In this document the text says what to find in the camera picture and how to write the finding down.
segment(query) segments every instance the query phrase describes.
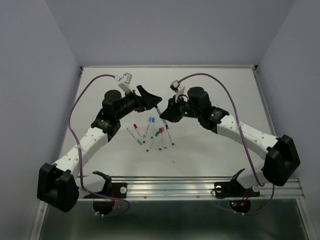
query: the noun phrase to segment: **white marker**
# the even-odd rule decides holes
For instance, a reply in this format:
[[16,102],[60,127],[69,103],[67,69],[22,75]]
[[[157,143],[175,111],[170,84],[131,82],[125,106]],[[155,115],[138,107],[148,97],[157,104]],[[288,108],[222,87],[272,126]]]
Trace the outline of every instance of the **white marker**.
[[145,144],[146,141],[142,139],[142,136],[141,136],[141,134],[140,134],[140,132],[138,130],[138,126],[136,124],[133,124],[133,126],[134,126],[134,129],[135,129],[136,133],[139,135],[139,138],[140,138],[141,142],[143,142]]
[[161,137],[164,145],[164,149],[167,149],[166,136],[165,136],[165,128],[161,127]]
[[151,123],[151,117],[149,117],[148,123],[147,123],[147,125],[146,125],[145,128],[144,128],[143,135],[142,135],[142,137],[144,137],[144,138],[147,136],[147,132],[148,132],[150,123]]
[[152,118],[152,121],[151,121],[151,139],[154,138],[154,132],[155,132],[155,118],[153,117]]
[[130,128],[126,128],[127,130],[128,130],[128,132],[131,134],[131,136],[138,142],[138,144],[140,144],[140,145],[142,145],[142,142],[138,139],[138,138],[136,138],[136,136],[134,135],[134,133],[131,131],[131,129]]
[[146,152],[149,152],[150,148],[152,147],[152,145],[154,144],[155,140],[157,139],[159,132],[157,131],[154,135],[154,138],[152,138],[151,142],[149,143],[149,146],[146,148]]

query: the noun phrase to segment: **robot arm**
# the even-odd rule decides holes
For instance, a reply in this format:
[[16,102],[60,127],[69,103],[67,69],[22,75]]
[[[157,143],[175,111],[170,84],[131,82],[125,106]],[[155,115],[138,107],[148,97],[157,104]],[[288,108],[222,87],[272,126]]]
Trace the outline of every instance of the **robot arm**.
[[[236,119],[227,111],[211,105],[209,95],[202,87],[192,87],[187,96],[184,87],[176,82],[170,86],[176,95],[169,99],[167,109],[160,118],[172,123],[183,117],[197,118],[205,129],[243,144]],[[240,122],[247,148],[255,152],[263,164],[255,166],[257,178],[261,183],[283,186],[300,165],[295,144],[287,135],[279,138],[256,130]],[[231,183],[216,194],[224,197],[241,197],[243,192],[257,185],[251,169],[241,169],[233,176]]]
[[[105,144],[107,144],[120,128],[120,119],[129,113],[144,112],[154,108],[162,98],[148,93],[141,85],[137,89],[141,96],[136,95],[129,88],[130,74],[119,80],[119,86],[125,91],[125,96],[117,90],[105,93],[102,109],[91,124],[87,133],[80,140],[80,145],[74,146],[67,154],[53,164],[45,163],[39,170],[37,198],[68,212],[76,204],[79,195],[84,197],[88,193],[79,191],[80,184],[76,183],[79,174],[79,151],[82,151],[82,166]],[[102,172],[93,172],[94,175],[86,177],[86,185],[94,192],[100,192],[104,186],[109,187],[111,178]]]

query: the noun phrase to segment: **purple wall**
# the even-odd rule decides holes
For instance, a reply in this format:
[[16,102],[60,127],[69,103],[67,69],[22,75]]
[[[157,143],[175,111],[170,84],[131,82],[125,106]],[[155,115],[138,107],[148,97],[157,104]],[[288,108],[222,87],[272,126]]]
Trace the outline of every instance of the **purple wall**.
[[299,177],[320,237],[320,1],[297,0],[258,67],[278,135],[290,135]]
[[82,66],[258,64],[294,0],[46,0]]
[[0,239],[28,239],[38,172],[59,155],[80,69],[42,0],[0,7]]

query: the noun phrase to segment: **purple cable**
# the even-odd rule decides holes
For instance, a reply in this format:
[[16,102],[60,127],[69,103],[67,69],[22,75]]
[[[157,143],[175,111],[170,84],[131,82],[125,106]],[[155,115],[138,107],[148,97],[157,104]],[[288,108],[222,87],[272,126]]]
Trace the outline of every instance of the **purple cable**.
[[227,88],[225,87],[225,85],[224,85],[219,79],[217,79],[216,77],[214,77],[214,76],[212,76],[212,75],[210,75],[210,74],[207,74],[207,73],[195,73],[195,74],[191,74],[191,75],[189,75],[189,76],[186,76],[186,77],[180,79],[180,80],[178,81],[178,83],[180,84],[182,81],[184,81],[184,80],[186,80],[186,79],[188,79],[188,78],[191,78],[191,77],[194,77],[194,76],[201,76],[201,75],[202,75],[202,76],[207,76],[207,77],[209,77],[209,78],[212,78],[212,79],[216,80],[216,81],[221,85],[221,87],[223,87],[224,91],[225,91],[226,94],[228,95],[228,97],[229,97],[229,99],[230,99],[230,101],[231,101],[232,107],[233,107],[233,111],[234,111],[234,115],[235,115],[235,120],[236,120],[236,123],[237,123],[238,128],[239,128],[239,132],[240,132],[240,136],[241,136],[241,139],[242,139],[243,147],[244,147],[246,156],[247,156],[247,158],[248,158],[248,160],[249,160],[249,163],[250,163],[250,166],[251,166],[251,169],[252,169],[254,178],[255,178],[256,182],[258,183],[258,185],[259,185],[260,187],[263,187],[265,184],[264,184],[264,183],[262,183],[262,184],[260,183],[260,181],[259,181],[259,179],[258,179],[258,176],[257,176],[257,173],[256,173],[256,170],[255,170],[255,167],[254,167],[254,164],[253,164],[253,162],[252,162],[252,160],[251,160],[250,153],[249,153],[249,151],[248,151],[247,141],[246,141],[246,139],[245,139],[244,133],[243,133],[242,128],[241,128],[241,126],[240,126],[240,121],[239,121],[238,112],[237,112],[237,109],[236,109],[235,102],[233,101],[233,99],[232,99],[229,91],[228,91]]
[[256,214],[259,214],[262,211],[264,211],[270,205],[272,199],[274,198],[274,194],[275,194],[275,185],[273,184],[272,185],[271,197],[270,197],[269,201],[267,202],[267,204],[264,207],[262,207],[261,209],[259,209],[257,211],[254,211],[254,212],[242,213],[242,212],[234,211],[234,210],[231,210],[231,209],[228,209],[228,208],[224,208],[224,207],[216,205],[216,204],[214,204],[214,206],[216,206],[219,209],[228,211],[230,213],[234,213],[234,214],[238,214],[238,215],[245,215],[245,216],[252,216],[252,215],[256,215]]
[[[79,146],[80,145],[80,141],[79,141],[79,138],[77,137],[75,131],[71,128],[71,115],[77,105],[77,103],[79,102],[80,98],[83,96],[83,94],[85,93],[85,91],[90,87],[90,85],[97,79],[101,78],[101,77],[111,77],[111,78],[115,78],[115,76],[113,75],[110,75],[110,74],[102,74],[102,75],[99,75],[99,76],[96,76],[94,79],[92,79],[89,84],[84,88],[84,90],[80,93],[80,95],[78,96],[78,98],[75,100],[72,108],[71,108],[71,113],[70,113],[70,116],[68,118],[68,129],[70,130],[70,132],[72,133],[75,141],[76,141],[76,145]],[[122,211],[122,212],[119,212],[115,215],[111,215],[111,216],[103,216],[103,217],[115,217],[115,216],[119,216],[121,214],[124,214],[129,208],[130,208],[130,202],[128,200],[125,200],[125,199],[122,199],[122,198],[116,198],[116,197],[111,197],[111,196],[105,196],[105,195],[102,195],[102,194],[99,194],[99,193],[96,193],[94,191],[90,191],[89,189],[87,189],[84,185],[84,172],[83,172],[83,163],[82,163],[82,150],[80,147],[78,147],[78,153],[79,153],[79,170],[80,170],[80,184],[81,184],[81,188],[83,190],[85,190],[86,192],[94,195],[94,196],[97,196],[97,197],[100,197],[100,198],[104,198],[104,199],[110,199],[110,200],[113,200],[113,201],[121,201],[121,202],[125,202],[128,204],[127,208]]]

